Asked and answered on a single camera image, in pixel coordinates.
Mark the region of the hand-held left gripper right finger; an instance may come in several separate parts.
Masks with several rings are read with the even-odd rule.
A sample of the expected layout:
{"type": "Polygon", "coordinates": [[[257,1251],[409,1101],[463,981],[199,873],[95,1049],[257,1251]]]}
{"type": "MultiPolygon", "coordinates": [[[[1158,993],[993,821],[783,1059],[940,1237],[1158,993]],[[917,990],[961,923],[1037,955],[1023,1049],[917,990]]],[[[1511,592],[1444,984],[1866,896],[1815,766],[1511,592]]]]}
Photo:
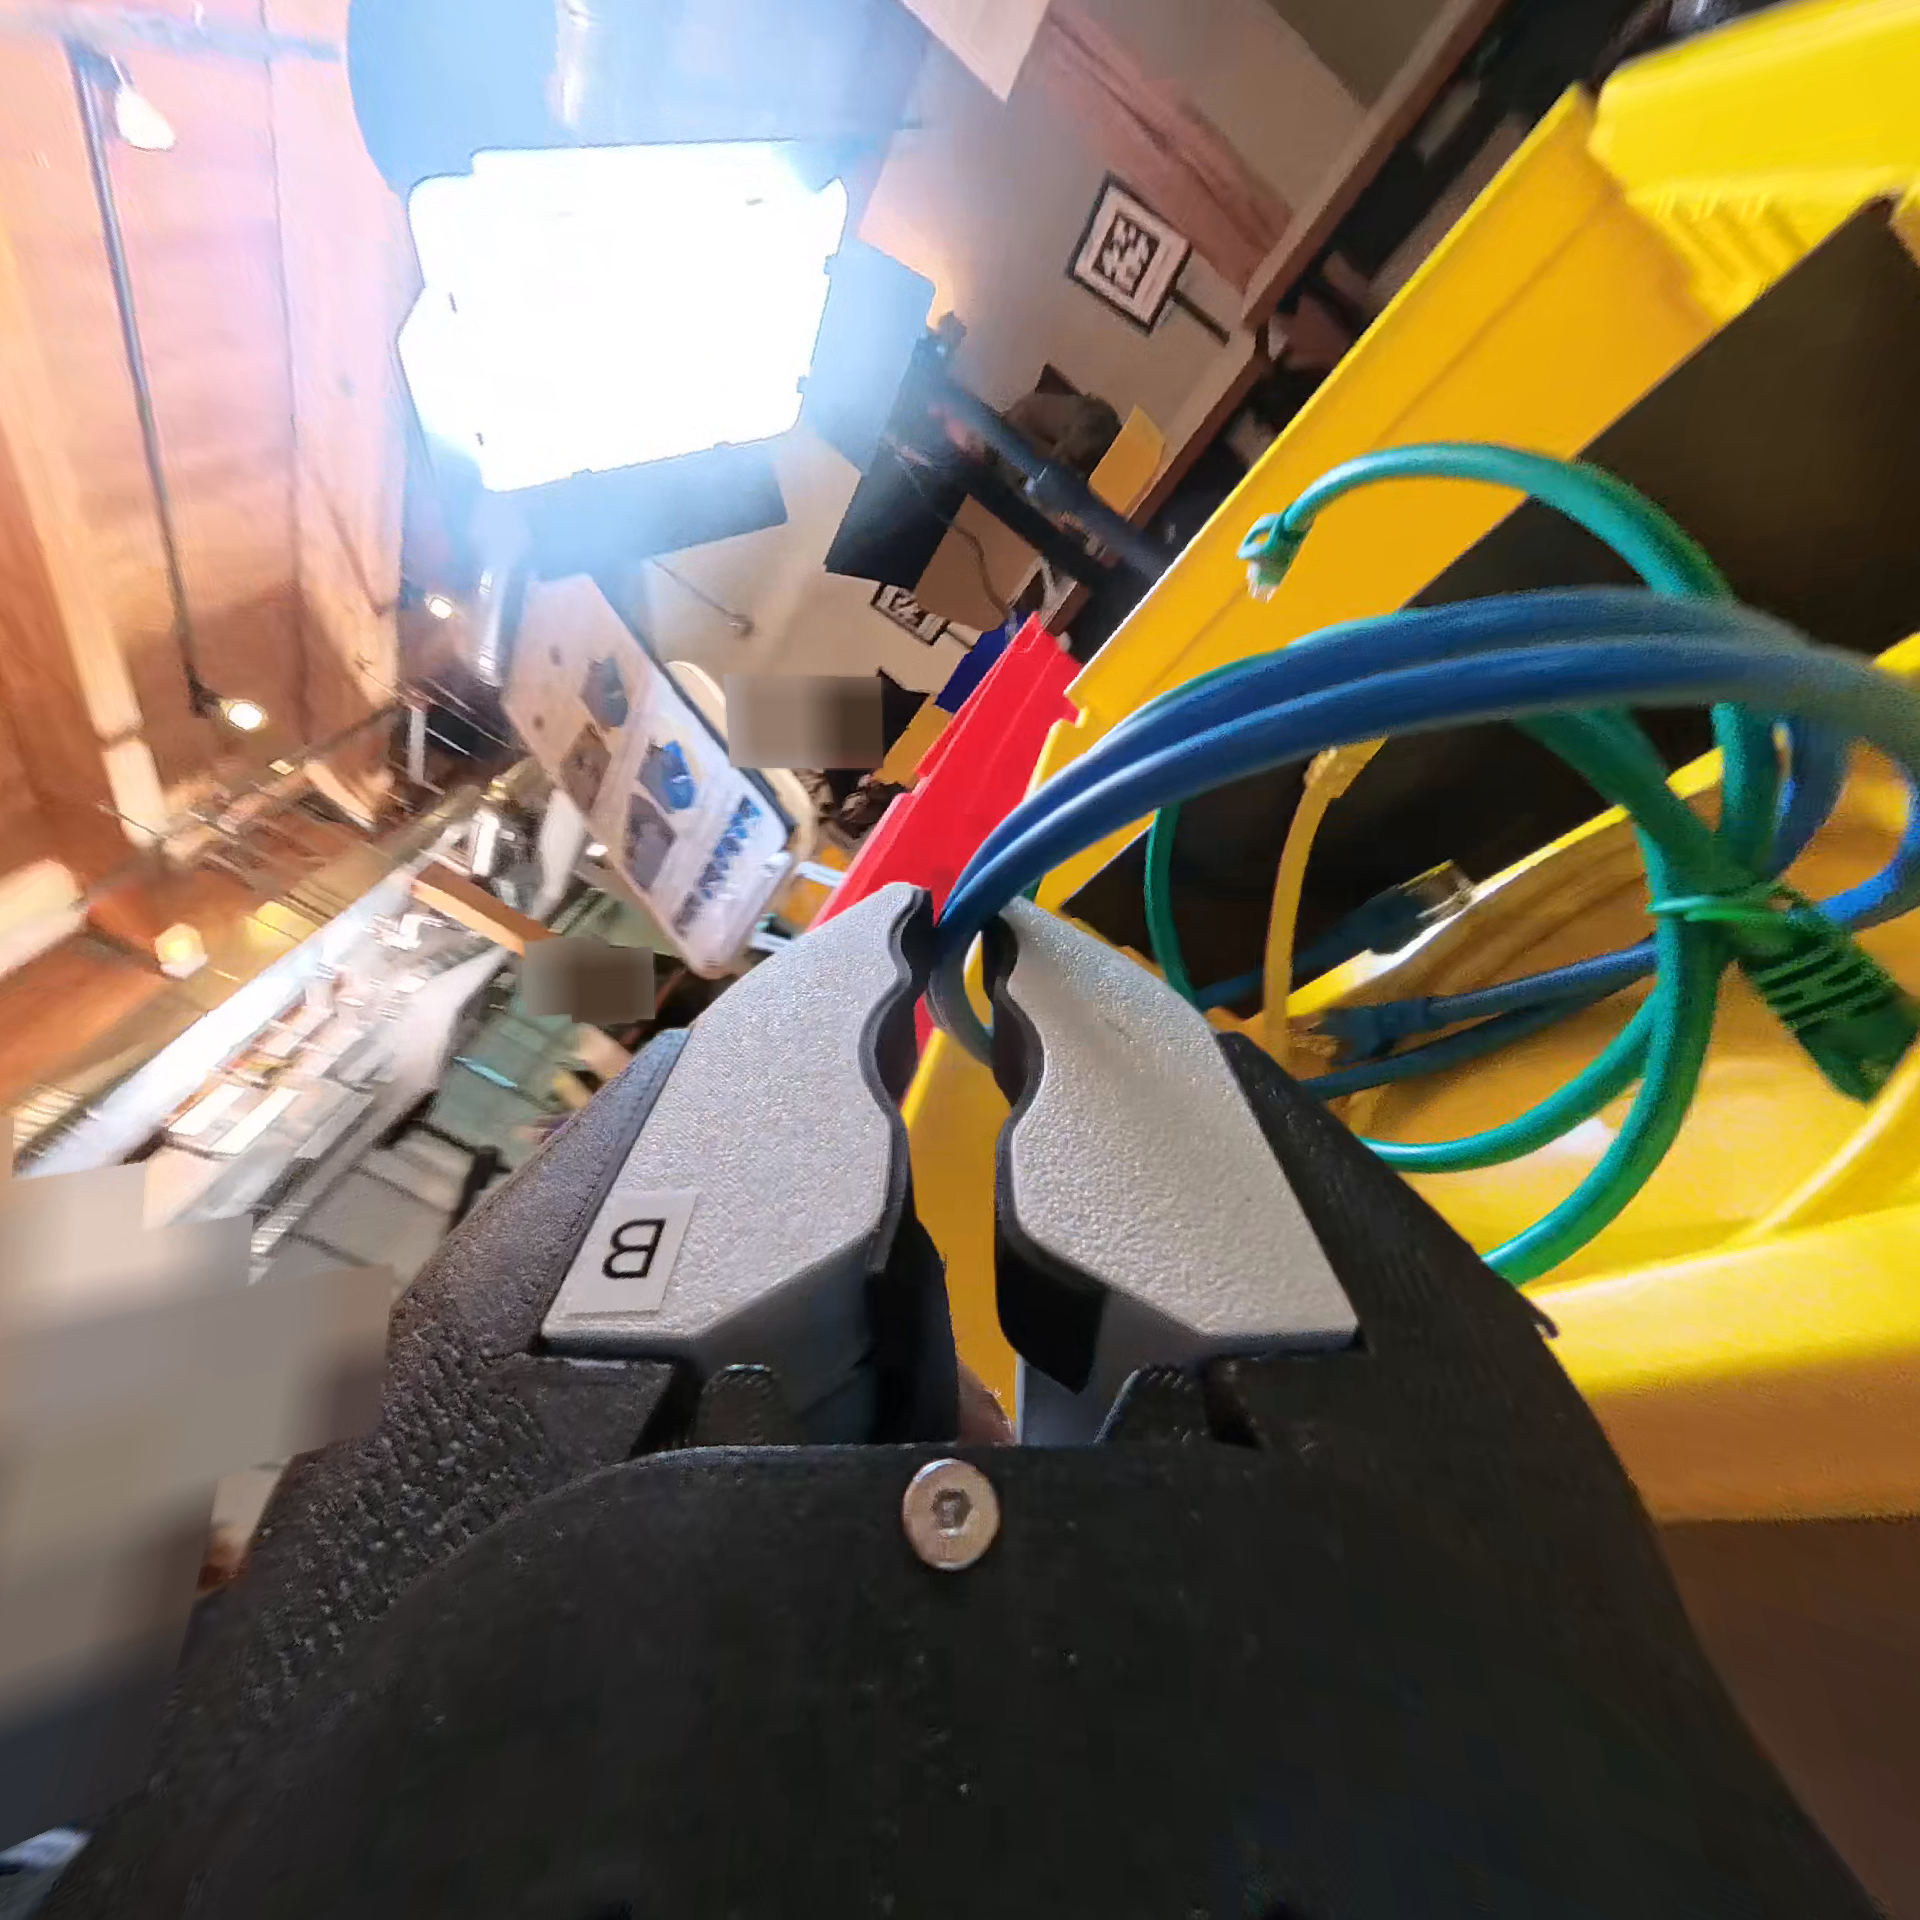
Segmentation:
{"type": "Polygon", "coordinates": [[[993,1302],[1020,1396],[1117,1396],[1153,1366],[1340,1353],[1354,1307],[1214,1025],[1023,897],[981,940],[993,1302]]]}

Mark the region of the ceiling light panel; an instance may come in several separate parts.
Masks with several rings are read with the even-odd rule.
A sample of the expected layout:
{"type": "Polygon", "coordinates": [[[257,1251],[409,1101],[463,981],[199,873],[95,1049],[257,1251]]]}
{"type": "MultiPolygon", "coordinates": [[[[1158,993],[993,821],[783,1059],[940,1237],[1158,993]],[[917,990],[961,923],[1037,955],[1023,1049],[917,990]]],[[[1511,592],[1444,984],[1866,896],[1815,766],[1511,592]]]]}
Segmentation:
{"type": "Polygon", "coordinates": [[[414,185],[397,332],[430,446],[514,493],[778,438],[847,188],[772,142],[481,150],[414,185]]]}

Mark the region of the yellow plastic bin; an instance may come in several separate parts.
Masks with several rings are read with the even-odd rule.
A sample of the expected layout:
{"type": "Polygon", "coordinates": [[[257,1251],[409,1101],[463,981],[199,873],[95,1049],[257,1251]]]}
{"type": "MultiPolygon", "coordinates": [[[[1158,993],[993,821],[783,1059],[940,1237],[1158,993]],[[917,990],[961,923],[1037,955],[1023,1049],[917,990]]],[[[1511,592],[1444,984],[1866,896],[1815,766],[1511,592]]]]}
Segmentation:
{"type": "MultiPolygon", "coordinates": [[[[1552,108],[1072,686],[1036,777],[1188,675],[1606,556],[1511,486],[1344,500],[1278,596],[1256,516],[1350,456],[1497,441],[1658,500],[1743,601],[1914,684],[1914,5],[1773,6],[1552,108]]],[[[1870,1108],[1733,975],[1687,1132],[1543,1285],[1666,1523],[1914,1516],[1914,1065],[1870,1108]]]]}

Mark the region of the dark blue pole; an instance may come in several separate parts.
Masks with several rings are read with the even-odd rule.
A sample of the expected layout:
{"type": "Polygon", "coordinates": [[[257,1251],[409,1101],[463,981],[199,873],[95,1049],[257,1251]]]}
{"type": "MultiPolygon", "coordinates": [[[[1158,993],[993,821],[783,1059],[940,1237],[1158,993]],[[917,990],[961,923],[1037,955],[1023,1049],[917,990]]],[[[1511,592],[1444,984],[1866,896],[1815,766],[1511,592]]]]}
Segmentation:
{"type": "Polygon", "coordinates": [[[930,484],[973,497],[1080,584],[1113,566],[1151,584],[1168,566],[1166,547],[1093,488],[1120,431],[1120,413],[1079,390],[1031,390],[992,409],[933,332],[913,347],[896,409],[896,452],[930,484]]]}

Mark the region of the black and white tag sign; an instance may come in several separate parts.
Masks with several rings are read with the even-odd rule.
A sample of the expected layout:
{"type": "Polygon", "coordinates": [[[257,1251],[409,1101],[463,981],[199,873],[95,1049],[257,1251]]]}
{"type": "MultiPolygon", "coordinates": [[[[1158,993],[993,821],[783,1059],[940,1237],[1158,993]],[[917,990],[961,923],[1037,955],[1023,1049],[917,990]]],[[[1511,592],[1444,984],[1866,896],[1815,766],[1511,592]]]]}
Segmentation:
{"type": "Polygon", "coordinates": [[[1114,171],[1104,174],[1064,275],[1138,334],[1151,334],[1181,291],[1192,239],[1114,171]]]}

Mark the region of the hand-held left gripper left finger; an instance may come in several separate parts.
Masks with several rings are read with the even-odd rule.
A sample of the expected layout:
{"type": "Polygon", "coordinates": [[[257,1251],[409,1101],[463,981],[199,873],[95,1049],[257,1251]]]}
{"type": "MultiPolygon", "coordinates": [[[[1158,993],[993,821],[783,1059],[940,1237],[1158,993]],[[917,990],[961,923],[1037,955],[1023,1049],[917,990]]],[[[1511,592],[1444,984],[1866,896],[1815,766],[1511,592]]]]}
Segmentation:
{"type": "Polygon", "coordinates": [[[568,1357],[775,1375],[814,1441],[958,1435],[944,1264],[900,1116],[930,897],[888,883],[687,1030],[550,1302],[568,1357]]]}

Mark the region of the red plastic bin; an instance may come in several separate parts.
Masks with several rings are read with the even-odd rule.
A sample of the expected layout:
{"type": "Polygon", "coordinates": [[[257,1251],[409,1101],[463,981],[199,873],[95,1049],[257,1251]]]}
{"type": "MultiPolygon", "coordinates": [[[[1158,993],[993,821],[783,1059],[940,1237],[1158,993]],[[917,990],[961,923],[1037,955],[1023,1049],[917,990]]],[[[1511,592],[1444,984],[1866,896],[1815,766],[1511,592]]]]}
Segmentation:
{"type": "Polygon", "coordinates": [[[1039,617],[1000,637],[988,664],[959,667],[959,692],[930,697],[900,745],[920,748],[880,823],[822,901],[814,927],[900,880],[941,911],[972,855],[1025,796],[1055,724],[1072,717],[1077,662],[1039,617]]]}

